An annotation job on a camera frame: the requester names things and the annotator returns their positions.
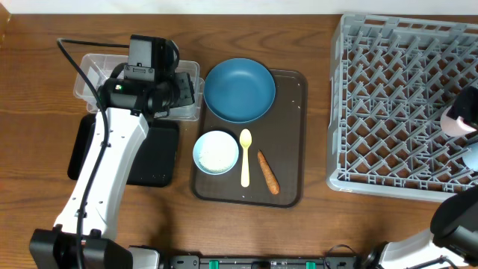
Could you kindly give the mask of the dark blue plate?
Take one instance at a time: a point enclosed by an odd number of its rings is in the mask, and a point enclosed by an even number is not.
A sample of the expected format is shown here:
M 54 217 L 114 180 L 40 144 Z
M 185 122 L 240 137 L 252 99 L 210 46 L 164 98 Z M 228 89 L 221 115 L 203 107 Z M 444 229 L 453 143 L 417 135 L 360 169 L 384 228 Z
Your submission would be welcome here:
M 232 58 L 211 69 L 204 100 L 209 110 L 230 123 L 248 123 L 265 115 L 276 98 L 276 83 L 263 64 Z

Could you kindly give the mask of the orange carrot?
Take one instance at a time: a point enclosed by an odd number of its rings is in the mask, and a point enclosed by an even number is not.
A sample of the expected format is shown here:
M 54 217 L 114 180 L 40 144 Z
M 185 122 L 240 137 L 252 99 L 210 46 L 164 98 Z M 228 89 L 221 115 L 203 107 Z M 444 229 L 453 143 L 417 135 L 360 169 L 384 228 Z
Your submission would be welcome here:
M 267 163 L 267 159 L 265 158 L 264 154 L 261 150 L 258 151 L 258 163 L 261 167 L 261 171 L 263 173 L 265 182 L 268 186 L 268 189 L 272 195 L 277 195 L 280 192 L 279 183 L 276 177 L 273 174 L 269 164 Z

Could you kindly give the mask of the pink cup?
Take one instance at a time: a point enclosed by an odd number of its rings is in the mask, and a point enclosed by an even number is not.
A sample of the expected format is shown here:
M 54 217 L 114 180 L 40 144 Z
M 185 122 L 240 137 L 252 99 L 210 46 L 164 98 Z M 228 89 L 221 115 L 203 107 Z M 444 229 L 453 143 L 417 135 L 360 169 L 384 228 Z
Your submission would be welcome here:
M 451 107 L 449 106 L 441 115 L 440 127 L 443 133 L 450 137 L 460 137 L 476 131 L 475 128 L 465 124 L 462 117 L 458 117 L 455 120 L 447 116 L 450 109 Z

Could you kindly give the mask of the light blue cup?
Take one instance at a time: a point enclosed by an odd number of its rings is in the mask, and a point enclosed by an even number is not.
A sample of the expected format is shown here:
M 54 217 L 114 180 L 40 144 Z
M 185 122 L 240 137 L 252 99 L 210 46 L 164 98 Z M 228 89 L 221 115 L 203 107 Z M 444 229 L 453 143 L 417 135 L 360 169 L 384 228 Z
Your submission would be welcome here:
M 478 171 L 478 143 L 465 147 L 467 152 L 462 156 L 465 166 L 473 171 Z

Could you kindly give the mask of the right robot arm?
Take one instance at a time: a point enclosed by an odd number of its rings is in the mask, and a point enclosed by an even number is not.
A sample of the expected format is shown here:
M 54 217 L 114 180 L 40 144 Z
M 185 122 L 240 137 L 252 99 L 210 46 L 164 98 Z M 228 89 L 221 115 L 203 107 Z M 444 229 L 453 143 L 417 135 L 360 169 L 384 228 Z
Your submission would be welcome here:
M 461 90 L 441 115 L 450 137 L 477 131 L 477 88 Z M 477 266 L 477 187 L 443 201 L 430 227 L 403 241 L 385 242 L 362 262 L 362 268 L 460 268 Z

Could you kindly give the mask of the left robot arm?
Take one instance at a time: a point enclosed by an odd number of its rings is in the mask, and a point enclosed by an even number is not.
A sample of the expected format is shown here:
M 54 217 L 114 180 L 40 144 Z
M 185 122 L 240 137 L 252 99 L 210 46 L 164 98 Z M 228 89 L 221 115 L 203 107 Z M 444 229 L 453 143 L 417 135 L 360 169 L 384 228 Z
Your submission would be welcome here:
M 192 105 L 193 83 L 177 72 L 178 46 L 160 37 L 133 34 L 129 56 L 95 87 L 63 50 L 96 106 L 96 124 L 75 188 L 52 229 L 35 229 L 29 251 L 38 268 L 165 268 L 151 247 L 116 243 L 120 203 L 149 124 L 159 112 Z

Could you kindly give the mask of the grey dishwasher rack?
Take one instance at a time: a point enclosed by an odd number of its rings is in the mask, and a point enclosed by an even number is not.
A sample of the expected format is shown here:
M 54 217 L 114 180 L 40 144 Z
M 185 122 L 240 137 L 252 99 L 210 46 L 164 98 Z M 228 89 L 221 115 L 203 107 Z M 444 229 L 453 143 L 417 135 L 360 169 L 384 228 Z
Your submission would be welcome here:
M 463 157 L 477 135 L 441 115 L 477 85 L 477 26 L 363 14 L 332 38 L 326 183 L 334 191 L 443 202 L 477 186 Z

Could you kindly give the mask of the light blue bowl with rice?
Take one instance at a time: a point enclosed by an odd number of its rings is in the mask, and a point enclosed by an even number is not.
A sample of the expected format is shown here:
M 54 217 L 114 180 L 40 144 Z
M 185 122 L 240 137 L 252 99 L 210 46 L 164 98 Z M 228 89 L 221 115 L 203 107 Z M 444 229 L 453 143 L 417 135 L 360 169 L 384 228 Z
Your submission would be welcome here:
M 238 143 L 230 134 L 223 131 L 204 133 L 193 147 L 193 161 L 196 167 L 212 176 L 231 170 L 236 165 L 238 156 Z

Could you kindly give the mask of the yellow plastic spoon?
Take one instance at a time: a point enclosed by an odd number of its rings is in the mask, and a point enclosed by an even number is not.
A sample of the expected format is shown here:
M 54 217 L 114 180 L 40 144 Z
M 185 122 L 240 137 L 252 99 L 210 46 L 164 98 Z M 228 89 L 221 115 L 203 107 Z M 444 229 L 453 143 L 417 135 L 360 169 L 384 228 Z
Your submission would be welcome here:
M 249 179 L 249 147 L 252 144 L 252 135 L 249 129 L 243 129 L 240 133 L 240 145 L 243 150 L 242 168 L 240 183 L 243 188 L 247 188 L 250 183 Z

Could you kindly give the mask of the black tray bin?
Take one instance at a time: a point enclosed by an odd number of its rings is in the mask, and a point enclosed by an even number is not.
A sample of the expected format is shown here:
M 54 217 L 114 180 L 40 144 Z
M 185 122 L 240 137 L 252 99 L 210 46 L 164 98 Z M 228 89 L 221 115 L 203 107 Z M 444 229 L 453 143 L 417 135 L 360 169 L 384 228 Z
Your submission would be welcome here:
M 93 139 L 96 116 L 88 114 L 81 119 L 72 150 L 67 175 L 78 179 L 84 159 Z M 142 142 L 128 175 L 129 185 L 162 188 L 173 179 L 173 170 L 179 144 L 179 125 L 168 120 L 154 120 L 145 141 Z

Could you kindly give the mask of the clear plastic bin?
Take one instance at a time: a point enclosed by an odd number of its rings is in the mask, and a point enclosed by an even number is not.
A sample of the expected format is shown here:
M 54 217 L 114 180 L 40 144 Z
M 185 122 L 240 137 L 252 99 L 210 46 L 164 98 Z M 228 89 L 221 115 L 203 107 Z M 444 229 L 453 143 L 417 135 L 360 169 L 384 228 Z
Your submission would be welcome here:
M 105 54 L 86 54 L 81 61 L 80 68 L 87 75 L 87 78 L 98 89 L 111 75 L 113 69 L 123 62 L 128 61 L 127 55 L 105 55 Z M 194 87 L 195 103 L 180 108 L 172 108 L 168 120 L 176 121 L 197 121 L 199 119 L 202 106 L 202 93 L 204 89 L 204 80 L 199 77 L 200 66 L 195 61 L 179 61 L 176 72 L 187 72 Z M 84 79 L 77 75 L 73 89 L 74 96 L 77 99 L 83 99 L 87 103 L 87 111 L 95 114 L 98 111 L 96 100 L 91 93 L 90 88 L 84 82 Z

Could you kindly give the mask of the brown serving tray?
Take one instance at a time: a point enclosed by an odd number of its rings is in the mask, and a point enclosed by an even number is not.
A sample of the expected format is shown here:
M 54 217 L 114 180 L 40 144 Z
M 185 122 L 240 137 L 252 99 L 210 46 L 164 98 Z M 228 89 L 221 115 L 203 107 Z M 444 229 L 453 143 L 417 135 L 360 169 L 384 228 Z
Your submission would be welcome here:
M 250 130 L 250 183 L 247 188 L 240 183 L 242 155 L 238 156 L 231 170 L 217 176 L 203 173 L 193 166 L 190 183 L 196 197 L 215 202 L 276 208 L 290 208 L 300 201 L 305 163 L 307 81 L 296 71 L 273 69 L 271 72 L 276 83 L 276 98 L 261 118 L 250 123 L 229 123 L 215 116 L 209 108 L 202 109 L 199 135 L 223 131 L 238 140 L 243 129 Z M 258 163 L 259 150 L 279 183 L 280 192 L 277 195 L 270 193 L 265 182 Z

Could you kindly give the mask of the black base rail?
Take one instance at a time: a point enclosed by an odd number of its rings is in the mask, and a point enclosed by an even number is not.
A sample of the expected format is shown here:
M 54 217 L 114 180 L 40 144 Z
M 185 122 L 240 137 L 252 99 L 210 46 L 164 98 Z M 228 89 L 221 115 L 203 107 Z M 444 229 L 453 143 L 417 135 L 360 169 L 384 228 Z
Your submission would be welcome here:
M 164 256 L 147 246 L 130 246 L 133 268 L 158 269 L 355 269 L 360 268 L 357 256 L 327 256 L 320 258 L 273 257 L 201 257 Z

